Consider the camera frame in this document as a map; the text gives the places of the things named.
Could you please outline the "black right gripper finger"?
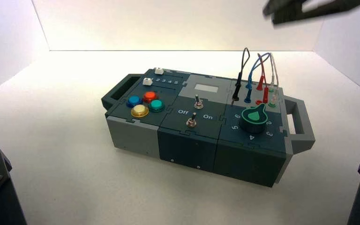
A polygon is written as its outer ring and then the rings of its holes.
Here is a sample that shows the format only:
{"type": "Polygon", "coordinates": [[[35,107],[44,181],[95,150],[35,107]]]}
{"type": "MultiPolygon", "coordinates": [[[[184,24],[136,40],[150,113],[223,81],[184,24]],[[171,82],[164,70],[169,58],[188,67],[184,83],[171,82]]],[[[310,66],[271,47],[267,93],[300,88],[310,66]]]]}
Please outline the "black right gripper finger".
{"type": "Polygon", "coordinates": [[[305,0],[269,0],[263,8],[263,14],[265,16],[271,15],[280,10],[296,6],[302,5],[305,0]]]}
{"type": "Polygon", "coordinates": [[[360,6],[360,0],[331,0],[309,11],[303,11],[303,4],[292,6],[272,14],[273,24],[289,23],[350,11],[360,6]]]}

